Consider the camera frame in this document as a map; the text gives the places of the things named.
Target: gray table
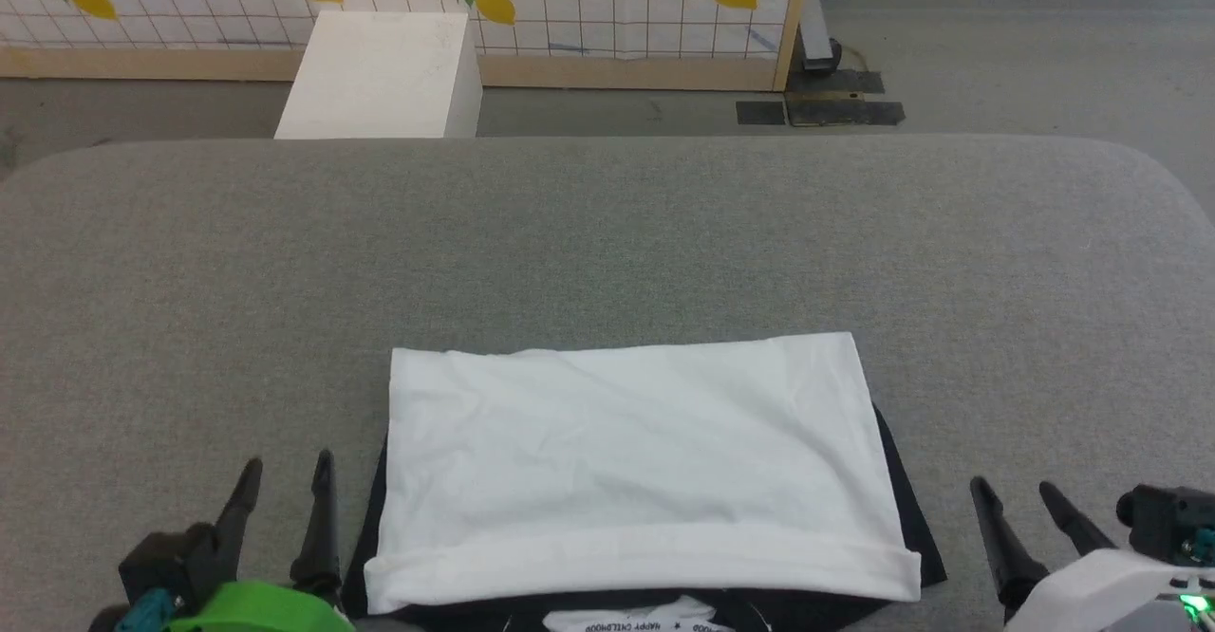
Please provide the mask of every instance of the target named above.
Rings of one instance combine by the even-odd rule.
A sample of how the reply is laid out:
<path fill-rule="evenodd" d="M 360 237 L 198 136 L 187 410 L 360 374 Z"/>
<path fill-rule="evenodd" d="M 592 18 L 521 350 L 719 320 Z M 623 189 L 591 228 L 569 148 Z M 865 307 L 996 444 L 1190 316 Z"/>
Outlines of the gray table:
<path fill-rule="evenodd" d="M 397 345 L 852 331 L 951 576 L 863 630 L 999 628 L 972 474 L 1055 566 L 1040 479 L 1119 536 L 1137 481 L 1213 485 L 1215 230 L 1107 143 L 109 146 L 0 187 L 0 298 L 5 630 L 83 630 L 253 455 L 242 574 L 286 580 L 324 446 L 349 554 Z"/>

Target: concrete floor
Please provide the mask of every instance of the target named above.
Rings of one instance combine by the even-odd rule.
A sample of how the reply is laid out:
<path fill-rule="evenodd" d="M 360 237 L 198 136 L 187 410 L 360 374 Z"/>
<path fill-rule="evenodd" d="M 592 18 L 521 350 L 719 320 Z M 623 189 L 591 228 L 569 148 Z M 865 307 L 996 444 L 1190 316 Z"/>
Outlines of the concrete floor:
<path fill-rule="evenodd" d="M 874 10 L 829 4 L 847 67 L 881 70 L 898 128 L 739 126 L 740 94 L 487 90 L 485 136 L 854 131 L 1085 136 L 1141 148 L 1215 215 L 1215 11 Z M 0 177 L 111 141 L 269 137 L 287 84 L 0 80 Z"/>

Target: white block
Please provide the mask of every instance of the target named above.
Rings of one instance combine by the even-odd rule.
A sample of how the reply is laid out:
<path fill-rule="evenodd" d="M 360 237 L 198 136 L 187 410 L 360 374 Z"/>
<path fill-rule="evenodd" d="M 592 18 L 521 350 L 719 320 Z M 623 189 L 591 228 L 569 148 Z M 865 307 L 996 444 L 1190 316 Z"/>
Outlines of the white block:
<path fill-rule="evenodd" d="M 476 136 L 468 15 L 323 11 L 275 139 Z"/>

